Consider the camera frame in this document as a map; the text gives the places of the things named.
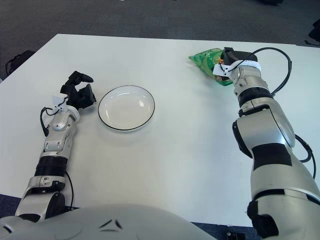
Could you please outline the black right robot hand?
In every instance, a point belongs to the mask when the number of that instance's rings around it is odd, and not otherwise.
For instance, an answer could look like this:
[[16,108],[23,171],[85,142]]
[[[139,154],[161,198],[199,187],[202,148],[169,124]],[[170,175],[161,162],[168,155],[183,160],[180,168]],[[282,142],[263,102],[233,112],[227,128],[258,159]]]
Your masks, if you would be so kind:
[[224,65],[231,66],[236,61],[249,60],[249,61],[258,61],[256,55],[251,52],[246,51],[237,51],[232,47],[224,47],[220,59],[223,60]]

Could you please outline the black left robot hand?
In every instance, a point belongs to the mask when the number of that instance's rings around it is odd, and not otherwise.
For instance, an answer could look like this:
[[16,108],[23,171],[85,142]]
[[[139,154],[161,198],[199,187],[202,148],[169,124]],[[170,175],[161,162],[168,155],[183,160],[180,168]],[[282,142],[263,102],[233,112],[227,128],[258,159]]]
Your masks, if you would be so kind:
[[[90,76],[74,71],[60,89],[61,94],[67,95],[66,104],[77,110],[92,106],[97,101],[90,85],[93,82]],[[80,83],[87,83],[87,85],[77,90],[76,86]]]

